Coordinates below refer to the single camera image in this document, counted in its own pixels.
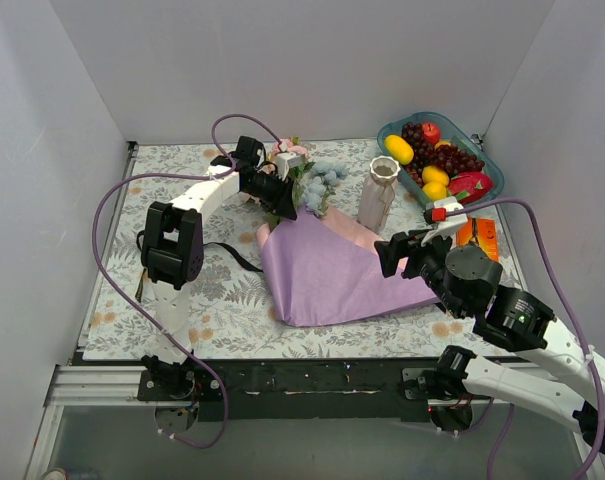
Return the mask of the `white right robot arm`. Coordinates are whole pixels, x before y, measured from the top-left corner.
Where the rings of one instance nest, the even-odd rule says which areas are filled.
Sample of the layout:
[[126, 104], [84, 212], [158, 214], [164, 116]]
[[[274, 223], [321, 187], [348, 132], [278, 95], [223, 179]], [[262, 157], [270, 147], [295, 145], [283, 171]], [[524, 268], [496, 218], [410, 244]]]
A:
[[428, 230], [397, 233], [374, 248], [384, 276], [407, 262], [402, 275], [421, 278], [455, 318], [472, 318], [473, 332], [547, 372], [531, 376], [497, 365], [469, 349], [449, 345], [430, 373], [409, 381], [410, 390], [440, 399], [463, 393], [500, 399], [534, 411], [595, 444], [605, 455], [605, 359], [585, 354], [576, 335], [534, 295], [501, 285], [503, 268], [479, 247], [455, 247]]

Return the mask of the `purple pink wrapping paper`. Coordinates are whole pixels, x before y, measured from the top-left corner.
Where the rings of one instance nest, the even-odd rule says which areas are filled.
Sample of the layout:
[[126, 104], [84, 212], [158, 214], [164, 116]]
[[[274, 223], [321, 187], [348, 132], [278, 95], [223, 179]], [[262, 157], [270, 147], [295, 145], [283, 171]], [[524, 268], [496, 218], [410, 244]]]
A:
[[380, 237], [340, 210], [318, 218], [301, 208], [295, 221], [256, 232], [276, 318], [327, 327], [433, 305], [420, 278], [385, 278], [374, 248]]

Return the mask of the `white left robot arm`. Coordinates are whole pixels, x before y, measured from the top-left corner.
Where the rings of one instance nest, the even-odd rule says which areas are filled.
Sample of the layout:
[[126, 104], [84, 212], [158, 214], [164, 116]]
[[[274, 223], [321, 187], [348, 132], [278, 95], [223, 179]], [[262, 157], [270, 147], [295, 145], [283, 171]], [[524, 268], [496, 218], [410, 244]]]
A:
[[204, 261], [204, 223], [238, 193], [256, 198], [269, 213], [295, 220], [289, 170], [302, 160], [284, 143], [268, 156], [261, 142], [242, 136], [228, 156], [211, 161], [203, 180], [170, 202], [154, 202], [148, 208], [141, 261], [155, 295], [160, 334], [143, 364], [170, 398], [185, 399], [197, 386], [184, 363], [192, 352], [188, 314], [191, 284]]

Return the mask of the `pink rose stem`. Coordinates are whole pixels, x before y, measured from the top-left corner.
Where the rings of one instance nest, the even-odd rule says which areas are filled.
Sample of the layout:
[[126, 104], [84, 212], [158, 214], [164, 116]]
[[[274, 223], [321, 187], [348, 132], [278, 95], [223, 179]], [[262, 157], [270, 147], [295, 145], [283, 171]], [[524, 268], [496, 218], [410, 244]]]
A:
[[294, 153], [303, 155], [304, 160], [297, 167], [302, 167], [302, 166], [306, 165], [309, 161], [308, 150], [305, 147], [303, 147], [302, 145], [299, 145], [298, 143], [295, 143], [293, 140], [288, 139], [288, 138], [281, 139], [279, 142], [276, 142], [272, 146], [271, 151], [267, 156], [267, 160], [270, 163], [272, 163], [271, 160], [273, 159], [273, 155], [280, 153], [280, 152], [294, 152]]
[[297, 219], [295, 206], [290, 197], [281, 198], [277, 201], [266, 201], [255, 196], [249, 196], [249, 200], [259, 205], [266, 213], [266, 222], [270, 230], [275, 229], [284, 220]]

